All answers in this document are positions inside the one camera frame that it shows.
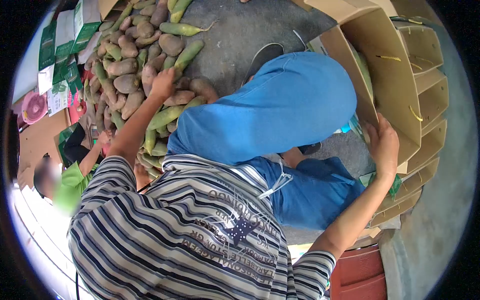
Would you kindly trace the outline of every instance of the green shirt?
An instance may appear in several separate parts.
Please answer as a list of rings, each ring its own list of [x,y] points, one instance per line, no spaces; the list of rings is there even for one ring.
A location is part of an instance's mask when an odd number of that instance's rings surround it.
[[[98,164],[93,166],[92,171],[95,171],[96,168],[98,168]],[[85,177],[82,175],[78,162],[68,167],[61,175],[61,183],[53,196],[53,206],[64,215],[74,216],[80,207],[82,193],[92,177],[91,172]]]

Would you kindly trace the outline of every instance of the white strap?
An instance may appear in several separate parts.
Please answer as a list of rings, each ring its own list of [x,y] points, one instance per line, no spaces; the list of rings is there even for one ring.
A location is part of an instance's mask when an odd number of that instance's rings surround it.
[[[282,164],[281,159],[278,160],[278,163],[280,164],[280,168],[282,169],[282,174],[280,174],[280,177],[278,177],[278,179],[276,180],[276,182],[274,183],[272,188],[269,189],[268,191],[264,192],[260,196],[258,196],[257,197],[258,199],[263,199],[263,198],[275,193],[276,191],[283,188],[287,183],[289,183],[290,181],[293,180],[292,175],[283,172],[283,164]]]

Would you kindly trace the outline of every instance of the white wall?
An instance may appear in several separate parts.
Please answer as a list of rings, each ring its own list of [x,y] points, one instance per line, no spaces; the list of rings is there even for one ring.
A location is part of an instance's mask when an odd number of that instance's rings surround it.
[[[48,24],[50,24],[54,12],[55,8],[53,8],[52,11],[46,13],[45,18],[40,24],[40,27],[37,29],[33,39],[30,41],[28,49],[22,61],[20,62],[20,65],[17,67],[15,84],[13,87],[12,103],[18,101],[18,99],[20,99],[23,95],[25,95],[37,86],[38,50],[40,49],[42,30]]]

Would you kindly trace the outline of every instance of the star graphic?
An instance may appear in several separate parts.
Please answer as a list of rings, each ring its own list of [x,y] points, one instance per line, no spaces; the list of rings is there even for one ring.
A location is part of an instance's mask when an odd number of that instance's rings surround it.
[[[237,247],[239,242],[246,239],[247,235],[249,235],[257,227],[258,224],[252,226],[250,222],[243,218],[243,216],[240,216],[237,224],[233,228],[228,229],[227,233],[233,239],[233,244],[235,247]]]

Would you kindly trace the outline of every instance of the yellow rope handle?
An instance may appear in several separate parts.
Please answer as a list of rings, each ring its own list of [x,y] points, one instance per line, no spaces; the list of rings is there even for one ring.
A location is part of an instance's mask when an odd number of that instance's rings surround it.
[[[397,60],[397,61],[402,61],[400,57],[395,57],[395,56],[385,56],[385,55],[377,55],[376,57],[379,57],[381,59],[387,59],[387,60]]]
[[[419,66],[419,65],[417,65],[417,64],[414,64],[413,62],[411,62],[410,64],[411,64],[412,66],[414,66],[415,68],[419,68],[421,71],[423,70],[423,69],[421,68],[421,66]]]
[[[408,108],[410,109],[410,111],[412,112],[412,115],[413,115],[417,120],[419,120],[420,122],[423,121],[423,118],[421,117],[421,115],[420,115],[420,117],[419,117],[419,116],[415,113],[415,111],[413,111],[412,105],[409,105]]]

